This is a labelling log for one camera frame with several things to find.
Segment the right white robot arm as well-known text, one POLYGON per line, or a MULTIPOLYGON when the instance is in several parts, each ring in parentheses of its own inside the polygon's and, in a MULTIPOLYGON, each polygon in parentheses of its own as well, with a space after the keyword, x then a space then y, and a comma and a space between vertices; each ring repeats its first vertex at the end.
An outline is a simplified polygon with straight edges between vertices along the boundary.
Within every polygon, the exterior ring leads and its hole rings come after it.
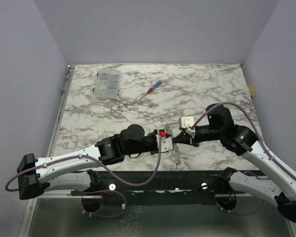
POLYGON ((256 128, 236 125, 224 103, 211 104, 200 120, 180 117, 174 143, 199 146, 204 141, 219 140, 223 147, 256 166, 269 180, 248 176, 234 168, 226 168, 218 176, 215 187, 222 193, 243 192, 277 207, 282 216, 296 223, 296 172, 278 158, 262 141, 256 128))

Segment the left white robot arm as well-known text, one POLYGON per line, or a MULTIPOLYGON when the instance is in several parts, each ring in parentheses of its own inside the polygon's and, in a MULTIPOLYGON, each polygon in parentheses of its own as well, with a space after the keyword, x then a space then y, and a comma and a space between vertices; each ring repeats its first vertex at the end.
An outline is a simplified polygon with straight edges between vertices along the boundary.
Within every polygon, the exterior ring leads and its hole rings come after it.
POLYGON ((141 187, 148 184, 157 174, 152 175, 142 183, 131 183, 113 173, 108 165, 124 161, 125 156, 145 152, 162 153, 162 143, 167 134, 164 131, 145 135, 144 129, 132 124, 127 129, 111 137, 107 137, 77 152, 69 154, 36 158, 34 154, 23 156, 17 174, 10 178, 4 189, 7 192, 18 192, 20 200, 37 198, 47 188, 51 187, 50 180, 76 172, 85 168, 102 167, 115 179, 131 187, 141 187))

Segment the blue red screwdriver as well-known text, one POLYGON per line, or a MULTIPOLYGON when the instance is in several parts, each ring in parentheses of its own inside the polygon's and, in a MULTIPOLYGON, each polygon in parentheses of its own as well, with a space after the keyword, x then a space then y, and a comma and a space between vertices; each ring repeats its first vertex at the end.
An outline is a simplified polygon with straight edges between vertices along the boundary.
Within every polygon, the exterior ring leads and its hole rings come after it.
POLYGON ((159 80, 159 81, 156 82, 153 86, 151 86, 151 87, 149 88, 149 90, 148 90, 145 94, 142 95, 141 98, 143 98, 143 97, 145 97, 146 95, 152 93, 153 91, 155 91, 155 90, 156 90, 159 86, 161 86, 161 85, 162 85, 162 81, 159 80))

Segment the clear plastic organizer box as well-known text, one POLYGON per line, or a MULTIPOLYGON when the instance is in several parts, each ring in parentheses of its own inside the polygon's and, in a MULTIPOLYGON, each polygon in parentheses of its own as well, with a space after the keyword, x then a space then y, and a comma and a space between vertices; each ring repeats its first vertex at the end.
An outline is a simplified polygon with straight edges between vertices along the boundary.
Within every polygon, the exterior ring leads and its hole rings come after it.
POLYGON ((119 70, 99 70, 92 90, 94 96, 101 100, 116 99, 120 78, 119 70))

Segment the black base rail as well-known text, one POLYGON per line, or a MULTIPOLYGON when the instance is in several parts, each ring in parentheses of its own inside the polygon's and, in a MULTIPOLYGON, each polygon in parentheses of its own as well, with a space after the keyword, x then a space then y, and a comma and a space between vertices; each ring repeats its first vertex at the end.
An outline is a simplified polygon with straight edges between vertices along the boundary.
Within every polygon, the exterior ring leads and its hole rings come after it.
POLYGON ((148 183, 133 187, 104 171, 89 171, 91 186, 85 191, 72 191, 82 196, 88 208, 97 205, 117 205, 126 200, 128 205, 184 205, 220 204, 234 209, 236 192, 225 177, 229 171, 159 171, 148 183))

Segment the aluminium side rail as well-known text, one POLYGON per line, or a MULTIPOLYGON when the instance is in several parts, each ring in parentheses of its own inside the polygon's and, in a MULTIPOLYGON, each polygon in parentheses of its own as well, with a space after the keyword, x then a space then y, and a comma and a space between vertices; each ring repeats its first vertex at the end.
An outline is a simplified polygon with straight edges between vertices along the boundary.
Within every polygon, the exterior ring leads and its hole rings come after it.
POLYGON ((61 126, 61 122, 62 122, 62 118, 63 118, 63 114, 64 114, 64 109, 66 106, 66 102, 67 102, 74 70, 75 70, 75 65, 68 65, 68 72, 66 74, 63 88, 62 88, 62 97, 61 97, 61 101, 60 101, 60 106, 58 109, 55 125, 53 128, 52 136, 51 136, 50 143, 49 143, 48 150, 47 150, 47 154, 46 154, 47 157, 52 156, 55 151, 55 147, 56 147, 56 143, 57 143, 57 139, 58 139, 58 133, 60 131, 60 126, 61 126))

